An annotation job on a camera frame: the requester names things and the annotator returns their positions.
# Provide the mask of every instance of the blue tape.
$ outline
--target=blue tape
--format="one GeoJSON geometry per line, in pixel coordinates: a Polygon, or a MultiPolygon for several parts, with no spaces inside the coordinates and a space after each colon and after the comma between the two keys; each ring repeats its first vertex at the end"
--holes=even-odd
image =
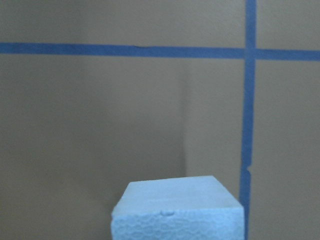
{"type": "Polygon", "coordinates": [[[261,60],[320,61],[320,51],[257,49],[255,57],[261,60]]]}
{"type": "Polygon", "coordinates": [[[248,239],[249,212],[251,196],[251,174],[248,171],[252,163],[254,96],[256,69],[256,0],[247,0],[245,5],[245,52],[244,52],[244,100],[242,119],[241,173],[239,200],[244,207],[244,238],[248,239]]]}
{"type": "Polygon", "coordinates": [[[158,58],[243,59],[243,48],[0,43],[0,54],[86,55],[158,58]]]}

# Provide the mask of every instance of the foam block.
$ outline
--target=foam block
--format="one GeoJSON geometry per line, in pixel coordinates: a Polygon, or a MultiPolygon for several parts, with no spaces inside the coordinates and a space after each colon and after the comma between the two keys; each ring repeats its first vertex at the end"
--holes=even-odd
{"type": "Polygon", "coordinates": [[[244,209],[213,176],[129,183],[112,212],[113,240],[243,240],[244,209]]]}

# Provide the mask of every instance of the vertical tape strip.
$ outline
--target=vertical tape strip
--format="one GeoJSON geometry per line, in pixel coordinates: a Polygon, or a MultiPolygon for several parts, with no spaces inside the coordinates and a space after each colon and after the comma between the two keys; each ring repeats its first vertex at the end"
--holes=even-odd
{"type": "Polygon", "coordinates": [[[252,163],[254,97],[255,97],[255,50],[256,50],[256,0],[247,0],[245,5],[245,51],[244,51],[244,102],[241,146],[241,174],[239,200],[244,207],[245,239],[249,233],[252,163]]]}

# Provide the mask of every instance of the styrofoam block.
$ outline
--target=styrofoam block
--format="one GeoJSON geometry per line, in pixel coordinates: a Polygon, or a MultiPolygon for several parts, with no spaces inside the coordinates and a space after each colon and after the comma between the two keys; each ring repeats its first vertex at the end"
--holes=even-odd
{"type": "Polygon", "coordinates": [[[129,183],[112,212],[113,240],[243,240],[244,210],[213,176],[129,183]]]}

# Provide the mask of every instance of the foam block top surface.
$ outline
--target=foam block top surface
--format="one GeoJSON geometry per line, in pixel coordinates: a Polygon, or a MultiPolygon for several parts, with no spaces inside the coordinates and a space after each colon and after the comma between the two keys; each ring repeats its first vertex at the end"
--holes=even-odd
{"type": "Polygon", "coordinates": [[[112,216],[224,208],[242,206],[213,176],[180,177],[129,183],[112,216]]]}

